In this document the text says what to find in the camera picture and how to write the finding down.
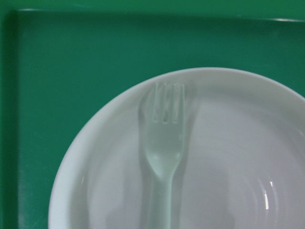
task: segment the white bowl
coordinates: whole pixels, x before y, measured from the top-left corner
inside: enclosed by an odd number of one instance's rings
[[[145,228],[141,100],[158,81],[186,88],[172,228],[304,228],[305,99],[257,74],[196,68],[140,83],[90,119],[57,173],[49,229]]]

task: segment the white plate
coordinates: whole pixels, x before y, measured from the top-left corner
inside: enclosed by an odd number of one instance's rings
[[[158,81],[186,88],[188,150],[173,182],[172,228],[304,228],[305,99],[224,68],[164,74],[102,108],[62,161],[49,228],[144,229],[150,177],[140,103]]]

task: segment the green tray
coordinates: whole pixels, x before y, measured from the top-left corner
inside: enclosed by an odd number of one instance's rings
[[[46,229],[52,184],[113,97],[192,67],[258,73],[305,96],[305,3],[0,0],[0,227]]]

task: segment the light green fork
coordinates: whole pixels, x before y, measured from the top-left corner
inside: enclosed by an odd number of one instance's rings
[[[156,84],[145,120],[145,158],[152,175],[147,229],[171,228],[171,194],[184,153],[184,85]]]

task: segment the fork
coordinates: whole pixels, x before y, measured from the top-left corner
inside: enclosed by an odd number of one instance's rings
[[[173,176],[184,152],[184,85],[157,83],[148,102],[144,157],[152,183],[147,229],[170,229]]]

